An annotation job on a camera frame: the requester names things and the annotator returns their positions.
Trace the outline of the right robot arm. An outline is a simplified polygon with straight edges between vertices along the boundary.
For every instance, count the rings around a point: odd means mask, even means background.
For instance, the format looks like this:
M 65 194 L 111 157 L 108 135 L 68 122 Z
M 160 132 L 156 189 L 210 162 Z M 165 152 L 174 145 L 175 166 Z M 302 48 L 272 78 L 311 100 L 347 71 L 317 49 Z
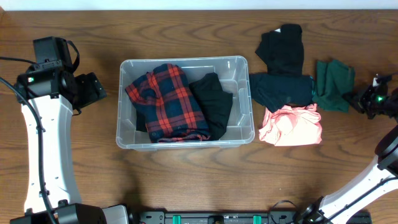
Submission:
M 386 84 L 372 84 L 360 92 L 345 93 L 355 110 L 369 119 L 383 114 L 397 118 L 397 90 L 388 94 Z M 295 217 L 295 223 L 346 223 L 377 198 L 397 190 L 397 127 L 375 148 L 371 163 L 338 191 L 321 197 Z

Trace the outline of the red navy plaid shirt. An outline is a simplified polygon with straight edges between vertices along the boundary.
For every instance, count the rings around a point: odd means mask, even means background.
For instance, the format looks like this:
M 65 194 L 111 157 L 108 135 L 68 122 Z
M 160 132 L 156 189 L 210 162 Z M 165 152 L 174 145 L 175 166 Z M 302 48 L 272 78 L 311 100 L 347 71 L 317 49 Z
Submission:
M 125 87 L 152 143 L 206 141 L 210 129 L 178 66 L 164 63 Z

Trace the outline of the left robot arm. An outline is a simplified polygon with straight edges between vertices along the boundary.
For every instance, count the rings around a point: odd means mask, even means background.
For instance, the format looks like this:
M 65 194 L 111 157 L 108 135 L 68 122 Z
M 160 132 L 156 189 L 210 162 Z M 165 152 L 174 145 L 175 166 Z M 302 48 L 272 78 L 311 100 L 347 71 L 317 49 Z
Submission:
M 24 216 L 11 223 L 128 223 L 124 205 L 81 202 L 72 162 L 70 126 L 77 84 L 73 65 L 46 60 L 21 74 L 14 87 L 28 135 L 29 186 Z

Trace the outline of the large black garment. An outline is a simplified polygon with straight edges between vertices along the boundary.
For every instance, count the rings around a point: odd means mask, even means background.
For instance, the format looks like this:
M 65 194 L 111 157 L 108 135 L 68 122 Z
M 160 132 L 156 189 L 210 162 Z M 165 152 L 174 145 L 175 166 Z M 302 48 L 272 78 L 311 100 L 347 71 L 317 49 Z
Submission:
M 222 90 L 215 73 L 208 73 L 201 80 L 189 84 L 190 91 L 205 116 L 210 129 L 207 141 L 218 140 L 226 132 L 233 96 Z

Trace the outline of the dark green garment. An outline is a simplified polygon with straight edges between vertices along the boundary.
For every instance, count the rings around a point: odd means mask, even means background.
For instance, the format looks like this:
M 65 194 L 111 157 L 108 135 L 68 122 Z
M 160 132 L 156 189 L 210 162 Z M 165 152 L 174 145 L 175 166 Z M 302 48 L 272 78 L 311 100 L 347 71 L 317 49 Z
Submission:
M 318 60 L 316 66 L 316 93 L 313 101 L 325 111 L 347 113 L 349 103 L 343 95 L 354 88 L 355 70 L 339 60 L 323 62 Z

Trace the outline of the clear plastic storage container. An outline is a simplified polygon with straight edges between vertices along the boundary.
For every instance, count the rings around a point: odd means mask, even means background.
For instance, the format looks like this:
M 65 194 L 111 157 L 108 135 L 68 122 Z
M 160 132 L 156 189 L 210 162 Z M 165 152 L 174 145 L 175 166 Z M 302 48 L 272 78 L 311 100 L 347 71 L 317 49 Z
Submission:
M 148 133 L 136 129 L 136 109 L 127 96 L 125 88 L 141 75 L 164 63 L 178 65 L 187 75 L 189 82 L 195 82 L 207 73 L 218 74 L 223 90 L 233 95 L 226 133 L 220 140 L 152 143 Z M 256 135 L 248 62 L 243 56 L 129 59 L 121 63 L 119 73 L 116 144 L 122 149 L 146 152 L 163 149 L 239 147 L 252 142 Z

